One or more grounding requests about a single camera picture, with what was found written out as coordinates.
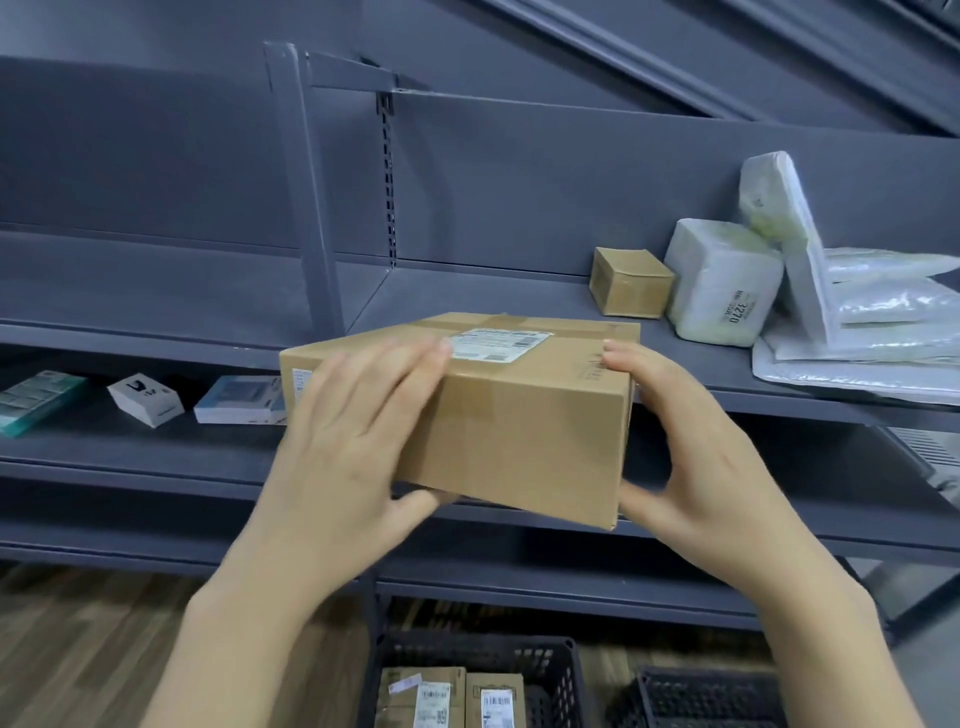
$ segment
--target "cardboard box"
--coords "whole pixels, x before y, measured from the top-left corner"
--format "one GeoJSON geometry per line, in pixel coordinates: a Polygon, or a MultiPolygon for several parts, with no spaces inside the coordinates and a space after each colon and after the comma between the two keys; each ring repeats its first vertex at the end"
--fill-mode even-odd
{"type": "Polygon", "coordinates": [[[495,672],[467,675],[467,728],[506,728],[510,724],[502,718],[510,717],[510,708],[513,708],[513,728],[527,728],[523,675],[495,672]],[[484,715],[487,726],[484,726],[484,715]]]}
{"type": "Polygon", "coordinates": [[[376,698],[375,728],[413,728],[420,686],[436,683],[450,686],[449,703],[444,701],[448,705],[447,728],[464,728],[467,671],[463,667],[384,668],[376,698]]]}
{"type": "Polygon", "coordinates": [[[650,251],[593,251],[590,293],[604,316],[658,319],[670,298],[673,278],[650,251]]]}
{"type": "Polygon", "coordinates": [[[613,529],[634,387],[600,363],[639,324],[448,313],[280,353],[288,411],[321,361],[383,339],[449,336],[454,360],[396,479],[613,529]]]}

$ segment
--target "sticker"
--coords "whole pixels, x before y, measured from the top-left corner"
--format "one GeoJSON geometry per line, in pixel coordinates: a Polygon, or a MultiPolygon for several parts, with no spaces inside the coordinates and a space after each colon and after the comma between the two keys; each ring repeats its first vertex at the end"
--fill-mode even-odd
{"type": "Polygon", "coordinates": [[[510,331],[505,328],[472,328],[450,337],[454,359],[509,364],[553,334],[546,331],[510,331]]]}
{"type": "Polygon", "coordinates": [[[390,695],[396,695],[398,692],[410,690],[415,685],[419,685],[422,682],[423,675],[418,672],[416,675],[411,675],[410,677],[405,677],[402,680],[397,680],[389,688],[387,688],[387,692],[390,695]]]}
{"type": "Polygon", "coordinates": [[[447,728],[450,724],[450,684],[420,683],[413,728],[447,728]]]}
{"type": "Polygon", "coordinates": [[[300,398],[300,393],[303,391],[303,387],[306,386],[306,383],[310,381],[310,377],[313,376],[313,372],[309,369],[295,369],[293,371],[294,375],[294,401],[300,398]]]}
{"type": "Polygon", "coordinates": [[[756,293],[753,291],[734,291],[733,298],[730,299],[727,310],[724,311],[720,320],[728,324],[742,324],[750,318],[755,306],[756,293]]]}
{"type": "Polygon", "coordinates": [[[514,728],[514,692],[480,691],[480,727],[514,728]]]}

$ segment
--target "plastic basket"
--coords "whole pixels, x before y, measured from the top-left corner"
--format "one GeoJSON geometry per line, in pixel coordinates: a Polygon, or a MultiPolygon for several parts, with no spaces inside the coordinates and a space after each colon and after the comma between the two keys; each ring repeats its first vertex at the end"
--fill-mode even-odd
{"type": "Polygon", "coordinates": [[[465,667],[523,675],[527,728],[585,728],[584,677],[576,643],[566,637],[388,632],[372,647],[357,728],[372,728],[384,667],[465,667]]]}
{"type": "Polygon", "coordinates": [[[612,728],[787,728],[777,676],[646,668],[607,710],[612,728]]]}

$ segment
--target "wooden floor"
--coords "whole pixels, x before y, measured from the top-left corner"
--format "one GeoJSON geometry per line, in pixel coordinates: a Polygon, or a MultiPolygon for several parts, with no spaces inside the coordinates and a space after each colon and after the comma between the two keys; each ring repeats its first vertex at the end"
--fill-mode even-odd
{"type": "MultiPolygon", "coordinates": [[[[133,728],[202,582],[159,574],[0,565],[0,726],[133,728]]],[[[562,634],[581,647],[588,724],[643,665],[770,668],[745,633],[449,602],[398,600],[394,628],[562,634]]],[[[272,726],[353,728],[367,661],[359,604],[318,610],[291,655],[272,726]]]]}

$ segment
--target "barcode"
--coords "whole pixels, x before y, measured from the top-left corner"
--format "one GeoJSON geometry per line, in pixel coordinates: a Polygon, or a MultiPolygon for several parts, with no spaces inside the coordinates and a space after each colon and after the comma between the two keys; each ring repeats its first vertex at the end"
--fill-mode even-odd
{"type": "Polygon", "coordinates": [[[446,725],[446,708],[441,708],[439,711],[417,711],[417,721],[446,725]]]}

